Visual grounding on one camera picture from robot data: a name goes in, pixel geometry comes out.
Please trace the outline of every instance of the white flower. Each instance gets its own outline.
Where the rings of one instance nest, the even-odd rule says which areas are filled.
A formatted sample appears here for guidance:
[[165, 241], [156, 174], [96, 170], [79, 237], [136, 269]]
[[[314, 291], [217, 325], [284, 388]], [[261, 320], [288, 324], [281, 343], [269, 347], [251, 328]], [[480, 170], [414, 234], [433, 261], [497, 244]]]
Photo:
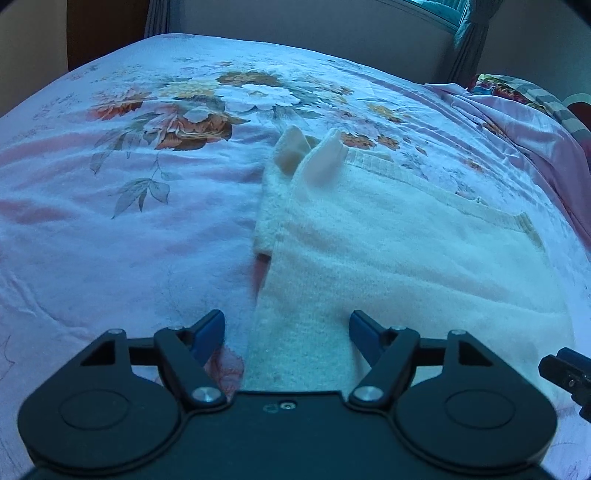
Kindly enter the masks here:
[[271, 110], [275, 105], [291, 106], [299, 103], [299, 99], [283, 87], [253, 85], [247, 83], [242, 87], [222, 86], [216, 90], [226, 102], [226, 110], [232, 112], [248, 112], [256, 106], [259, 110]]

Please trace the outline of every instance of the window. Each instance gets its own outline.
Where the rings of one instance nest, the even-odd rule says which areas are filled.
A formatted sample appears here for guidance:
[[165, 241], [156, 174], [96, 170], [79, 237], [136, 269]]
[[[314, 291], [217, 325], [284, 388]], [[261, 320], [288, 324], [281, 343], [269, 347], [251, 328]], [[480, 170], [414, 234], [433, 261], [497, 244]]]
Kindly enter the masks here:
[[459, 25], [466, 9], [468, 0], [408, 0], [417, 4], [432, 14], [447, 20], [453, 25]]

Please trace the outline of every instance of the window sill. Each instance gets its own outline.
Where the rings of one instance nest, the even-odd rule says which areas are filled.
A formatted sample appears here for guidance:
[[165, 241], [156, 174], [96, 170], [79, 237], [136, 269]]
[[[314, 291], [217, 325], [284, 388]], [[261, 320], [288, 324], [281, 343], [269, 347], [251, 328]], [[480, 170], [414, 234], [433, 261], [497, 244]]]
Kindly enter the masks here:
[[407, 0], [376, 0], [378, 2], [382, 2], [383, 4], [390, 5], [394, 8], [398, 8], [406, 13], [414, 15], [416, 17], [422, 18], [423, 20], [440, 27], [442, 30], [448, 31], [455, 35], [457, 32], [458, 26], [454, 25], [451, 22], [448, 22], [444, 18], [431, 13], [428, 10], [420, 7], [417, 4], [409, 2]]

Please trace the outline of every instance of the pillow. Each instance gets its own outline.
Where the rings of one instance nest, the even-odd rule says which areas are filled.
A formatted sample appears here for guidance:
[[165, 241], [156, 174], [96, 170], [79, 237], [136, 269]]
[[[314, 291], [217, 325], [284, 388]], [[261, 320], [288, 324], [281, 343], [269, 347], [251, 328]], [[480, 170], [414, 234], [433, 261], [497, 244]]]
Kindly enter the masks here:
[[[495, 89], [495, 93], [481, 93], [486, 90], [484, 87], [479, 87], [478, 85], [481, 77], [483, 85], [487, 85], [484, 82], [487, 80], [491, 84], [500, 85], [502, 87]], [[589, 131], [585, 125], [583, 125], [583, 122], [581, 122], [554, 95], [533, 83], [505, 75], [480, 75], [476, 79], [473, 89], [476, 89], [476, 91], [472, 92], [470, 90], [470, 92], [474, 94], [478, 92], [481, 95], [497, 95], [499, 93], [500, 96], [504, 96], [505, 98], [511, 98], [506, 96], [508, 95], [507, 92], [515, 92], [514, 95], [517, 98], [525, 99], [522, 99], [520, 103], [525, 103], [526, 105], [530, 105], [531, 107], [550, 115], [572, 135], [579, 145], [581, 145], [585, 152], [585, 156], [587, 157], [589, 171], [591, 171], [591, 131]]]

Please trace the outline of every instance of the brown wooden door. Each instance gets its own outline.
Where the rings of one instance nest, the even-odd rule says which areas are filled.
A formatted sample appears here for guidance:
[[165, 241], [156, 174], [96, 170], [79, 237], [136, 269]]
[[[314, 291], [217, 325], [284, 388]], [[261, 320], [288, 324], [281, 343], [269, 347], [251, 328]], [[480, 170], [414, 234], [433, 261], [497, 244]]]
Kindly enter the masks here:
[[144, 38], [150, 0], [68, 0], [70, 71]]

